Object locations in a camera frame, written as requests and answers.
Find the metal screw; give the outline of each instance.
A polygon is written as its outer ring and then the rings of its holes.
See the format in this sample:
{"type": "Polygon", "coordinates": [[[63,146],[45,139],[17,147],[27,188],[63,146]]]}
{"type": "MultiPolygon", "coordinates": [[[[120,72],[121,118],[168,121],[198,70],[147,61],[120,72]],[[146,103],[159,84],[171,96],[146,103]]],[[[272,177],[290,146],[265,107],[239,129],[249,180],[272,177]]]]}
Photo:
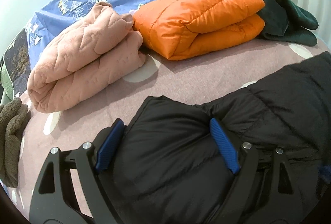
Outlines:
{"type": "Polygon", "coordinates": [[[52,153],[52,154],[56,154],[58,151],[59,151],[59,148],[57,148],[57,147],[53,147],[53,148],[51,149],[51,153],[52,153]]]}
{"type": "Polygon", "coordinates": [[[245,148],[245,149],[251,149],[252,148],[252,144],[250,142],[244,142],[243,143],[243,148],[245,148]]]}
{"type": "Polygon", "coordinates": [[[92,146],[92,143],[91,142],[85,142],[83,144],[83,149],[89,149],[91,146],[92,146]]]}
{"type": "Polygon", "coordinates": [[[283,154],[284,150],[281,147],[276,147],[277,154],[283,154]]]}

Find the folded orange jacket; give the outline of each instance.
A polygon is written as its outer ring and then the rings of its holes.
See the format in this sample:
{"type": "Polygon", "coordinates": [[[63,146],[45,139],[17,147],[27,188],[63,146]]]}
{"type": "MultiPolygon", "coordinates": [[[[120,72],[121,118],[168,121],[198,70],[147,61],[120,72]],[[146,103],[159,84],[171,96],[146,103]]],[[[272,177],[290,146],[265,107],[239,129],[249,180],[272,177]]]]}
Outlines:
{"type": "Polygon", "coordinates": [[[156,0],[134,14],[144,45],[169,60],[233,47],[264,28],[263,0],[156,0]]]}

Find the folded brown fleece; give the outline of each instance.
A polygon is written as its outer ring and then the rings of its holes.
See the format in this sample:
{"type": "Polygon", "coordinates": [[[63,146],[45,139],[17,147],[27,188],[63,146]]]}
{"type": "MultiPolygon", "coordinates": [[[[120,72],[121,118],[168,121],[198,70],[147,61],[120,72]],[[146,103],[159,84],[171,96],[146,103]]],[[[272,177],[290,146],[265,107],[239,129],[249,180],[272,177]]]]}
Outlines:
{"type": "Polygon", "coordinates": [[[20,98],[0,105],[0,179],[7,186],[18,185],[19,152],[24,128],[31,118],[20,98]]]}

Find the folded pink garment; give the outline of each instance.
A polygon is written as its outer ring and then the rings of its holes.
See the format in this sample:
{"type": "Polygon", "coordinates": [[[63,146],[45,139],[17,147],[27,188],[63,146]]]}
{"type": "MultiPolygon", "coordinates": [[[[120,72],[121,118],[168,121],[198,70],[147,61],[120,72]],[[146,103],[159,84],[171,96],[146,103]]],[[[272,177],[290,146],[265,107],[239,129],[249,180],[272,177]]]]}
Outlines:
{"type": "Polygon", "coordinates": [[[69,109],[142,66],[145,55],[138,49],[143,38],[132,25],[132,15],[119,15],[100,2],[54,38],[28,79],[36,110],[69,109]]]}

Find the black puffer jacket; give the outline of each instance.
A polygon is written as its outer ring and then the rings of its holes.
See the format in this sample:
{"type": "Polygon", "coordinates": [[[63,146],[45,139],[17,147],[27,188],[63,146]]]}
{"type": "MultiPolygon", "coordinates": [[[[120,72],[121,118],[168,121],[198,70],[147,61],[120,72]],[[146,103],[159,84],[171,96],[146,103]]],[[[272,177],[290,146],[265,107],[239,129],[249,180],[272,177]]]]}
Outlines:
{"type": "Polygon", "coordinates": [[[270,162],[276,146],[284,149],[301,194],[298,206],[309,213],[317,203],[317,168],[328,153],[330,110],[329,53],[203,105],[148,97],[100,178],[125,224],[208,223],[234,178],[209,132],[216,117],[259,149],[261,163],[270,162]]]}

